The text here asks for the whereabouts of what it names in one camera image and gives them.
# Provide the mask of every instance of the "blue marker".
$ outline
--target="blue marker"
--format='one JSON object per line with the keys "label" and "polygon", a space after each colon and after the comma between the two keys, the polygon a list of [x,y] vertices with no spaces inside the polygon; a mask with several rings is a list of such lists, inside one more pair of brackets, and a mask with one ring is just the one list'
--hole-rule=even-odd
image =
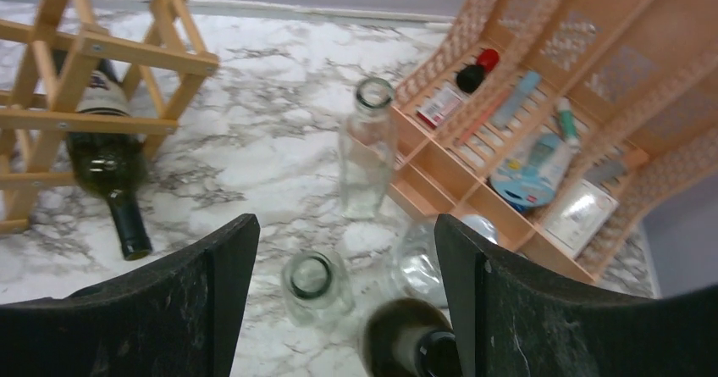
{"label": "blue marker", "polygon": [[521,81],[518,82],[518,85],[514,87],[514,91],[509,98],[506,99],[504,104],[499,107],[499,110],[491,116],[489,122],[499,130],[506,128],[518,108],[521,107],[528,95],[536,89],[536,85],[538,85],[539,82],[541,82],[541,75],[529,70]]}

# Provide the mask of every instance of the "red and black object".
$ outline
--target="red and black object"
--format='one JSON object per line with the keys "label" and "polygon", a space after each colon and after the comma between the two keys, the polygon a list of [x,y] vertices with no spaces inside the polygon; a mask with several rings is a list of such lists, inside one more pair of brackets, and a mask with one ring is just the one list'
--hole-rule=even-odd
{"label": "red and black object", "polygon": [[456,86],[465,93],[474,93],[499,59],[499,53],[495,49],[484,49],[476,58],[474,65],[469,65],[456,74]]}

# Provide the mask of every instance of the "marble veining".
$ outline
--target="marble veining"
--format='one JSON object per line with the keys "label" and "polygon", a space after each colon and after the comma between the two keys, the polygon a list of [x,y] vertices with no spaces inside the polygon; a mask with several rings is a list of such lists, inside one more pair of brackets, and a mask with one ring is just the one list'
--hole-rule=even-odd
{"label": "marble veining", "polygon": [[[0,17],[30,23],[34,7],[0,3]],[[139,41],[148,13],[99,10],[116,36]],[[122,260],[102,201],[75,187],[41,194],[32,228],[0,238],[0,303],[65,297],[196,241],[241,213],[262,225],[257,262],[233,376],[366,375],[356,340],[364,315],[380,302],[380,258],[408,224],[387,200],[373,222],[338,215],[337,128],[362,77],[393,83],[443,38],[420,28],[198,15],[209,51],[222,67],[202,87],[163,144],[138,195],[156,252]],[[77,28],[68,11],[63,30]],[[12,85],[22,46],[0,42],[0,87]],[[117,64],[120,74],[126,65]],[[155,70],[167,97],[174,72]],[[133,113],[153,116],[143,86]],[[67,167],[61,154],[58,167]],[[357,309],[328,329],[297,329],[284,314],[279,271],[302,248],[332,247],[346,260]],[[640,243],[631,239],[601,286],[649,295]]]}

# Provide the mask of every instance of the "wine rack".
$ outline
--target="wine rack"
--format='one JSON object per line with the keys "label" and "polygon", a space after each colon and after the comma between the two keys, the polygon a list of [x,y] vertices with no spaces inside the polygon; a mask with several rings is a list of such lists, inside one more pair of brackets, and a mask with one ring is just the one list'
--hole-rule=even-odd
{"label": "wine rack", "polygon": [[[466,0],[436,52],[396,89],[400,132],[390,195],[411,216],[479,213],[500,245],[544,267],[594,283],[651,208],[718,170],[718,0]],[[438,129],[418,107],[481,51],[501,60]],[[527,71],[543,80],[510,126],[490,123],[456,139]],[[551,203],[523,216],[487,178],[525,136],[557,131],[555,102],[568,97],[582,151],[558,196],[601,160],[631,150],[649,155],[636,172],[604,186],[619,208],[576,260],[544,233]]]}
{"label": "wine rack", "polygon": [[[91,0],[72,0],[80,19],[76,34],[58,31],[70,0],[41,0],[33,25],[0,19],[0,39],[25,44],[10,91],[0,91],[0,189],[5,218],[0,233],[24,230],[40,190],[74,183],[72,172],[51,171],[68,131],[140,133],[143,152],[152,158],[164,139],[177,130],[177,120],[202,82],[219,66],[209,53],[186,6],[186,0],[150,0],[153,22],[142,42],[111,36],[97,23]],[[179,18],[193,53],[185,49],[174,22]],[[55,73],[52,50],[68,52]],[[100,59],[130,64],[121,86],[128,99],[144,81],[157,118],[74,113],[91,72]],[[151,68],[176,71],[179,87],[163,100]],[[34,93],[41,81],[46,95]],[[32,136],[31,130],[38,134]],[[11,159],[19,150],[22,169],[13,172]]]}

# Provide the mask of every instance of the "orange stick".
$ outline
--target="orange stick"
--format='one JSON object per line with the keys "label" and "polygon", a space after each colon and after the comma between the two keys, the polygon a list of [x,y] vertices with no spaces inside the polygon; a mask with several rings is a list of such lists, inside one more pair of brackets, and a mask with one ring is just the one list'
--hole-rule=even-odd
{"label": "orange stick", "polygon": [[481,126],[486,123],[486,121],[491,117],[491,114],[494,114],[497,108],[501,104],[503,104],[506,99],[509,98],[509,95],[511,95],[511,88],[506,89],[503,93],[501,93],[496,100],[494,101],[491,106],[489,106],[486,110],[481,113],[480,116],[478,116],[478,119],[474,120],[473,124],[469,126],[469,128],[464,131],[464,134],[461,135],[456,141],[454,141],[454,146],[460,147],[465,142],[467,142],[471,136],[473,136],[473,133],[475,133],[478,129],[481,128]]}

